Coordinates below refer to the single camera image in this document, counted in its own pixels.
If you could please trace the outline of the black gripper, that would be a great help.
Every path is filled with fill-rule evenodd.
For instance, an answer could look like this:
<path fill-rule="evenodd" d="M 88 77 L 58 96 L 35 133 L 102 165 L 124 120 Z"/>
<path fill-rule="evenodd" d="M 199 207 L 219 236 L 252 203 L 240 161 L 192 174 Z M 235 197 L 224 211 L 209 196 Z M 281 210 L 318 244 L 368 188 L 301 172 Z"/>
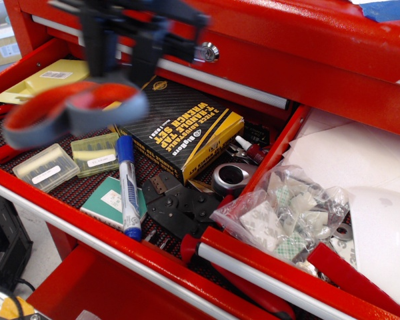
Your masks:
<path fill-rule="evenodd" d="M 184 1 L 50 1 L 79 18 L 92 77 L 117 67 L 117 36 L 135 42 L 130 81 L 139 87 L 155 74 L 163 55 L 191 62 L 209 17 Z"/>

